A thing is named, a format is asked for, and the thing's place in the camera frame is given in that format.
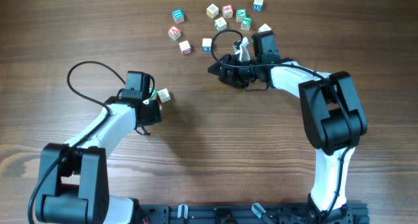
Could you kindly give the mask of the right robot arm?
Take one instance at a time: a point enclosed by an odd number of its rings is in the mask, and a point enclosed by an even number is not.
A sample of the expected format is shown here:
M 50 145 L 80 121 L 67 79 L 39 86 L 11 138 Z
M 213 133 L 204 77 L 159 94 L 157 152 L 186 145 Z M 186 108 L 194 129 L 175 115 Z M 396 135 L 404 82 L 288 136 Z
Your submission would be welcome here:
M 286 91 L 300 101 L 304 131 L 315 149 L 315 181 L 310 193 L 319 219 L 329 219 L 346 206 L 348 166 L 360 137 L 367 131 L 362 105 L 348 72 L 318 72 L 282 58 L 272 31 L 240 37 L 234 54 L 216 57 L 208 72 L 235 88 L 256 80 L 267 89 Z

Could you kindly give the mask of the plain block yellow side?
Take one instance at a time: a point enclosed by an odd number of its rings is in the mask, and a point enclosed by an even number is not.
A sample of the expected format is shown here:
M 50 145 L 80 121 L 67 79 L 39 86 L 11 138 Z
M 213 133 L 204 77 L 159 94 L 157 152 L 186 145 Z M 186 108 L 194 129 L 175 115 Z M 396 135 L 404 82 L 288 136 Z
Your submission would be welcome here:
M 167 88 L 159 90 L 157 94 L 162 103 L 165 103 L 171 100 L 170 93 Z

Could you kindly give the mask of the green Z wooden block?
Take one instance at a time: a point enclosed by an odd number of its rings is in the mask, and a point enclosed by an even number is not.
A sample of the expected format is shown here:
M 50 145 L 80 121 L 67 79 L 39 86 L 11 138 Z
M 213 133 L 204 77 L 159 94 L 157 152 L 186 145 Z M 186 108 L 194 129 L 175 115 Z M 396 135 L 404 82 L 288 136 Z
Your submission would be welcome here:
M 150 88 L 150 100 L 156 100 L 157 98 L 157 90 Z

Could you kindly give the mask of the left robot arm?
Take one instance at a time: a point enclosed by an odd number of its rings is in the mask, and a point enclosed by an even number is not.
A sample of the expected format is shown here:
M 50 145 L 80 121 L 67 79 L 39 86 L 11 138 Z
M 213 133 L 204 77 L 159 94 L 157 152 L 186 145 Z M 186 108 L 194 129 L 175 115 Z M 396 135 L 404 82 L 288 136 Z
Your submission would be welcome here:
M 28 220 L 43 223 L 130 223 L 135 202 L 110 196 L 107 159 L 129 133 L 161 122 L 151 98 L 155 80 L 129 71 L 125 87 L 102 103 L 99 116 L 64 144 L 47 144 Z

